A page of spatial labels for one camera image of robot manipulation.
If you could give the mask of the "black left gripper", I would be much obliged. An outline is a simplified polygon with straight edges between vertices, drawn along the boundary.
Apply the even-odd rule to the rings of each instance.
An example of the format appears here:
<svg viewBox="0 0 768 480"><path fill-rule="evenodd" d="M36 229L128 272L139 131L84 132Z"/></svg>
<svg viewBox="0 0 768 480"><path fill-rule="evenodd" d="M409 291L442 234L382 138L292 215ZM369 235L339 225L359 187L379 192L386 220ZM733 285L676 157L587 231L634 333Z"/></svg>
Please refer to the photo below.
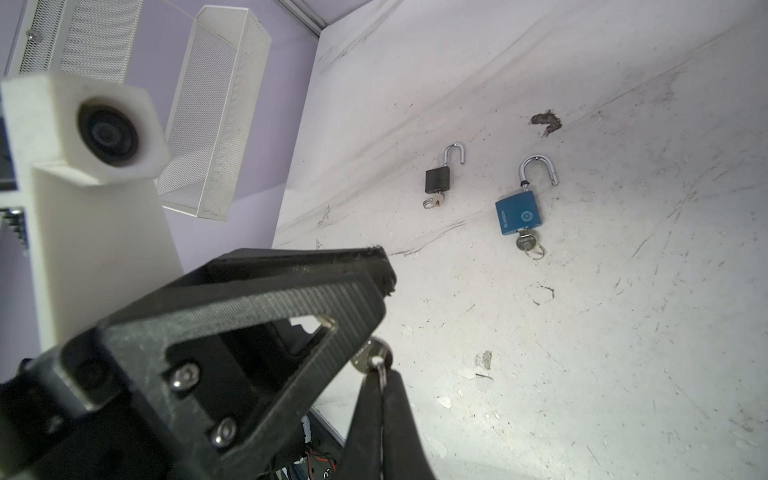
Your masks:
<svg viewBox="0 0 768 480"><path fill-rule="evenodd" d="M2 385L1 475L263 477L303 454L311 349L288 323L89 329Z"/></svg>

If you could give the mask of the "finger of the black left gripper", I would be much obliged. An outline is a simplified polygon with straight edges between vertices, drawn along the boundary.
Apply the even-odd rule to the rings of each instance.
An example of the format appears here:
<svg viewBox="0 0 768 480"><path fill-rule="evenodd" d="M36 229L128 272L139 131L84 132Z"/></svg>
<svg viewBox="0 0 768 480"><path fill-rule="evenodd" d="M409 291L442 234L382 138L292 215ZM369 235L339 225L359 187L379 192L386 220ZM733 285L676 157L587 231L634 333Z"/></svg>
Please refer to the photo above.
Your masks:
<svg viewBox="0 0 768 480"><path fill-rule="evenodd" d="M381 247L239 249L101 320L173 477L256 477L385 315Z"/></svg>

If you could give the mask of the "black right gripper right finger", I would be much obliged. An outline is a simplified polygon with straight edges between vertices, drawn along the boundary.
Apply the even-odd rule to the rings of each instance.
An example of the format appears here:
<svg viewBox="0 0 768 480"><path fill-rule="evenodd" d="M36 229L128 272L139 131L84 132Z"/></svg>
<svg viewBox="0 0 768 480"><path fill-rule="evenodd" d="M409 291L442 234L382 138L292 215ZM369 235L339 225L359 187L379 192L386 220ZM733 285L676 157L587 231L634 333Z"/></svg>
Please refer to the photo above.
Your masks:
<svg viewBox="0 0 768 480"><path fill-rule="evenodd" d="M426 458L401 375L387 372L382 394L382 478L435 480Z"/></svg>

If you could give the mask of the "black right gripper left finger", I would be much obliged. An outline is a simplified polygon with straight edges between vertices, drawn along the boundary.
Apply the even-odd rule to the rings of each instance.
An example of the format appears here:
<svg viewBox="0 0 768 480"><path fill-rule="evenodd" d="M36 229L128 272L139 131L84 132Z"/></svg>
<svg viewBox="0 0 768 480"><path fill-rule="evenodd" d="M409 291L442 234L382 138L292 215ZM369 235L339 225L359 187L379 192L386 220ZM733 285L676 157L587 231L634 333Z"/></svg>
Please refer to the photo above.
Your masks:
<svg viewBox="0 0 768 480"><path fill-rule="evenodd" d="M377 374L364 379L335 479L375 480L382 475L383 396Z"/></svg>

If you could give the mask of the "small key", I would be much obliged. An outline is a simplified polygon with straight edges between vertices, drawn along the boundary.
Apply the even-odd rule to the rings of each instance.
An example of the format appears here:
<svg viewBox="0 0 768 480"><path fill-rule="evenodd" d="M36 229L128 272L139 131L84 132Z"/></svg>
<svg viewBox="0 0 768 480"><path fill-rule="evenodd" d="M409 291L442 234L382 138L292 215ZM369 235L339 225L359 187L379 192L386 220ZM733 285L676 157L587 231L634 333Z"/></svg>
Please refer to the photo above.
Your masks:
<svg viewBox="0 0 768 480"><path fill-rule="evenodd" d="M384 391L393 363L392 351L384 340L375 336L370 337L353 355L350 362L361 373L376 373L379 388Z"/></svg>

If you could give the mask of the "silver key with ring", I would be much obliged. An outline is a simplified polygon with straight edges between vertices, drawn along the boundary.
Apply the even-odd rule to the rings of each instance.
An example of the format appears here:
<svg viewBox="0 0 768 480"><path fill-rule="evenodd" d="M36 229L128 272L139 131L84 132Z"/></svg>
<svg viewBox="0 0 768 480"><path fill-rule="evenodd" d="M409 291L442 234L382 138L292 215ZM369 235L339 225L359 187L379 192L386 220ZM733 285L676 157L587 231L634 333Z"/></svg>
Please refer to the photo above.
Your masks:
<svg viewBox="0 0 768 480"><path fill-rule="evenodd" d="M539 243L534 232L527 228L518 231L516 247L534 261L546 256L546 249Z"/></svg>

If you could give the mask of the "black padlock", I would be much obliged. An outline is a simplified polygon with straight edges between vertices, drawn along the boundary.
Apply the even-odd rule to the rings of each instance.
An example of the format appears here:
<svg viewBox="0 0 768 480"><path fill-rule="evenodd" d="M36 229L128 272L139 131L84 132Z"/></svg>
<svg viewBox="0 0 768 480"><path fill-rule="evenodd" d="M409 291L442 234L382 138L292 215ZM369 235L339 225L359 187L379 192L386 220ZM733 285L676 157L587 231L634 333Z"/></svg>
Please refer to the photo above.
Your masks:
<svg viewBox="0 0 768 480"><path fill-rule="evenodd" d="M437 208L444 203L445 193L451 186L449 162L454 150L458 152L460 164L463 165L465 163L465 148L461 143L455 142L445 148L442 165L438 168L427 170L425 173L425 194L427 198L422 203L424 209Z"/></svg>

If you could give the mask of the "blue padlock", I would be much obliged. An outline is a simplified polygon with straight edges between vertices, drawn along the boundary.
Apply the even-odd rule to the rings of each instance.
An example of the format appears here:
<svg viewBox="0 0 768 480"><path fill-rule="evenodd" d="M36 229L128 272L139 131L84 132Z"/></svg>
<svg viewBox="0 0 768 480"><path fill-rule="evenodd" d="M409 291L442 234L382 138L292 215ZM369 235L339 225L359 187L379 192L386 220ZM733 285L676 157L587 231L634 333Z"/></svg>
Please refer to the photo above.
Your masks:
<svg viewBox="0 0 768 480"><path fill-rule="evenodd" d="M527 167L534 162L541 162L545 165L553 186L559 184L556 168L550 158L544 155L531 155L523 160L518 168L521 191L495 203L502 235L511 235L542 225L537 200L534 192L530 189L530 182L526 174Z"/></svg>

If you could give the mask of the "white mesh two-tier shelf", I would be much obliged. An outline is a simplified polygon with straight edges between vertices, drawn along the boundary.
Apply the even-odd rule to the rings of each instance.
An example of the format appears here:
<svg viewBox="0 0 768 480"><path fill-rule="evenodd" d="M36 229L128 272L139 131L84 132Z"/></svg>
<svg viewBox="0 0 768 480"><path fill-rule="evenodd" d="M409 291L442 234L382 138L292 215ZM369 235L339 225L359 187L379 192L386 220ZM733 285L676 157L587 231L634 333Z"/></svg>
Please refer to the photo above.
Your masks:
<svg viewBox="0 0 768 480"><path fill-rule="evenodd" d="M151 96L172 159L165 208L224 221L235 199L271 38L244 7L177 1L3 3L8 74L55 70Z"/></svg>

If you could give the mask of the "aluminium cage frame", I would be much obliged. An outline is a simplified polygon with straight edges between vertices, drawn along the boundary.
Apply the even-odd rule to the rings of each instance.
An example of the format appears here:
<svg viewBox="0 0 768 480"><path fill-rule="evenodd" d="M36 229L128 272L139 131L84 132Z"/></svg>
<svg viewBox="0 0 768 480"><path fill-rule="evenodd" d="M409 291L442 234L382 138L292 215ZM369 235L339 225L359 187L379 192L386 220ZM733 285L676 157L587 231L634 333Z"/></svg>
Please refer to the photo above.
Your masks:
<svg viewBox="0 0 768 480"><path fill-rule="evenodd" d="M316 39L327 27L327 22L304 0L273 0L273 3Z"/></svg>

